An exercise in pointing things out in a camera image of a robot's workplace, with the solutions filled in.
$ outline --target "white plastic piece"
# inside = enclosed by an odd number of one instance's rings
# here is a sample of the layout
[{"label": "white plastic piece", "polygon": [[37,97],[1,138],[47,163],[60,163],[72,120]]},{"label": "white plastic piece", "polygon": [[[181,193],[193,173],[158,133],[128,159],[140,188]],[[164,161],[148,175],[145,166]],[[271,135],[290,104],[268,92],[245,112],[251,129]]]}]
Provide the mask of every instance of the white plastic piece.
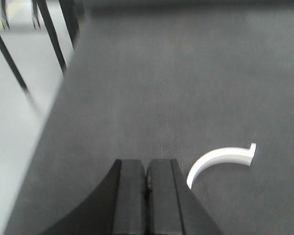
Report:
[{"label": "white plastic piece", "polygon": [[192,166],[188,176],[187,185],[192,188],[196,177],[208,167],[219,163],[238,163],[250,166],[256,150],[256,144],[252,143],[246,148],[219,148],[202,155]]}]

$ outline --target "white hook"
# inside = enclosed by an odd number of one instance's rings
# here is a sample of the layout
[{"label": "white hook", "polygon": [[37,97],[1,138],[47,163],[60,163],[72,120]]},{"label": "white hook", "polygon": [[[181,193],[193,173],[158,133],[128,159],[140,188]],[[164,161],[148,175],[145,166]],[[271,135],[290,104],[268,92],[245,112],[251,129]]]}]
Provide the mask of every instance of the white hook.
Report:
[{"label": "white hook", "polygon": [[250,166],[256,150],[256,144],[252,143],[246,148],[219,148],[202,155],[192,166],[188,176],[187,185],[192,188],[196,177],[208,167],[219,163],[238,163]]}]

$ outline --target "textured surface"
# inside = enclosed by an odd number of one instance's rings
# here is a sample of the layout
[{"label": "textured surface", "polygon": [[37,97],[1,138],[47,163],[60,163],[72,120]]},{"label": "textured surface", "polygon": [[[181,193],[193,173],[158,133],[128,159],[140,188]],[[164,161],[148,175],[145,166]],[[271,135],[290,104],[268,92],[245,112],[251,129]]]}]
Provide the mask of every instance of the textured surface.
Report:
[{"label": "textured surface", "polygon": [[194,191],[228,235],[294,235],[294,6],[87,16],[6,235],[72,210],[116,158],[177,158],[257,143],[251,168],[204,171]]}]

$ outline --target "dark gray mat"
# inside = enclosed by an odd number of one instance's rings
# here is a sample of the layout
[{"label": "dark gray mat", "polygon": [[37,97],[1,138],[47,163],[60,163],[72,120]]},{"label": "dark gray mat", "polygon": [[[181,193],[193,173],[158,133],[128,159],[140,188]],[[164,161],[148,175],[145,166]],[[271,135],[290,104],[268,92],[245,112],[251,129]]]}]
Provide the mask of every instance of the dark gray mat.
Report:
[{"label": "dark gray mat", "polygon": [[76,207],[117,158],[257,143],[195,193],[227,235],[294,235],[294,6],[123,10],[85,19],[5,234]]}]

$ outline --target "metal leg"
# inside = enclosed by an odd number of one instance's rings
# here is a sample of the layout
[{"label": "metal leg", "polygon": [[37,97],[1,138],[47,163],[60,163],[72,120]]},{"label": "metal leg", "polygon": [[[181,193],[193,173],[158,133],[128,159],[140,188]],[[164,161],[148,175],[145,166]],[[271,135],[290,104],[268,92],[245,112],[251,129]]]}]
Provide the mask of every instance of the metal leg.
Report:
[{"label": "metal leg", "polygon": [[19,82],[20,86],[23,88],[23,90],[28,91],[27,85],[24,82],[18,68],[16,67],[16,65],[15,65],[15,63],[14,63],[8,49],[6,48],[4,42],[3,42],[2,38],[1,38],[1,36],[0,36],[0,50],[1,50],[2,54],[4,55],[7,63],[9,64],[9,66],[10,66],[12,72],[14,73],[17,81]]},{"label": "metal leg", "polygon": [[0,0],[1,3],[1,23],[3,28],[10,28],[9,20],[6,14],[6,0]]},{"label": "metal leg", "polygon": [[33,19],[33,24],[34,27],[36,28],[36,26],[38,26],[40,28],[40,22],[39,22],[39,18],[38,18],[38,6],[37,6],[37,1],[36,0],[32,0],[32,19]]},{"label": "metal leg", "polygon": [[77,15],[75,12],[75,1],[59,0],[59,3],[73,45],[76,34],[79,31]]},{"label": "metal leg", "polygon": [[62,72],[64,72],[66,69],[66,64],[65,64],[64,57],[63,57],[63,54],[61,51],[61,47],[60,47],[60,44],[58,41],[57,33],[55,31],[50,13],[48,11],[46,0],[36,0],[36,1],[38,4],[38,7],[40,9],[40,13],[43,17],[43,20],[44,20],[47,32],[49,34],[53,49],[55,51],[55,54],[58,58],[60,66],[61,66]]}]

